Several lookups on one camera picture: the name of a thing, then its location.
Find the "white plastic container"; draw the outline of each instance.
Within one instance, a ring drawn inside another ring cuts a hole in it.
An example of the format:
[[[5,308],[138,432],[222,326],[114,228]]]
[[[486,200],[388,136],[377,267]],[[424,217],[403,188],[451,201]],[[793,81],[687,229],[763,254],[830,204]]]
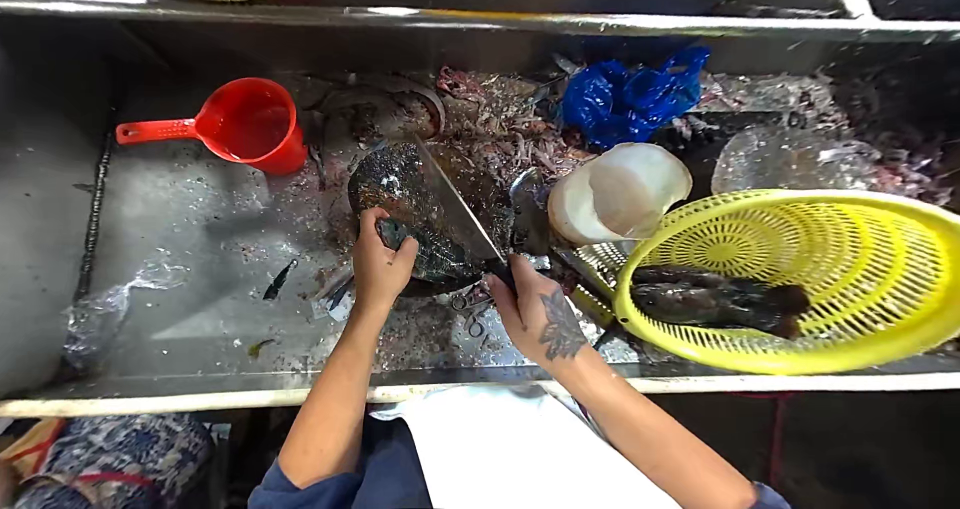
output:
[[[562,178],[547,211],[553,228],[576,245],[647,239],[692,187],[687,166],[663,147],[624,143]]]

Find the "white apron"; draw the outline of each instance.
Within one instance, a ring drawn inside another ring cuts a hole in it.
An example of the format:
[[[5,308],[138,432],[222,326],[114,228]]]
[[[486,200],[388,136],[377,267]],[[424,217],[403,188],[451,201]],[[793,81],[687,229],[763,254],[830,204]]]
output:
[[[540,386],[455,387],[370,415],[407,421],[437,508],[679,507]]]

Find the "patterned cloth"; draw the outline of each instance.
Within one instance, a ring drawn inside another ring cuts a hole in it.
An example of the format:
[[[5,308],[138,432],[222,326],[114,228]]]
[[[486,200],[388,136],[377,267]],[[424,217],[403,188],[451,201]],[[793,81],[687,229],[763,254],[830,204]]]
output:
[[[73,418],[14,506],[174,507],[212,446],[210,432],[188,414]]]

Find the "red ladle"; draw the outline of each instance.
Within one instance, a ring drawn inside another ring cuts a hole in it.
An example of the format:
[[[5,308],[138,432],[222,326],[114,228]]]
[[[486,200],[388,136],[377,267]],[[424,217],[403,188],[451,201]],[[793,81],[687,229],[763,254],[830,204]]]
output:
[[[117,143],[198,139],[214,154],[285,175],[306,161],[297,108],[282,86],[259,77],[236,79],[206,99],[194,119],[127,122],[116,128]]]

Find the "hand tattoo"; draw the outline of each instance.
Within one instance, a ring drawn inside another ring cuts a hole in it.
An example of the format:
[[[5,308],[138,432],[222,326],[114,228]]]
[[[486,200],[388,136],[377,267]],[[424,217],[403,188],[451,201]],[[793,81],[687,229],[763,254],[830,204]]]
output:
[[[541,294],[546,308],[546,327],[539,342],[547,344],[546,358],[553,361],[560,356],[573,357],[587,343],[580,330],[580,322],[567,304],[567,298],[559,287],[552,294]]]

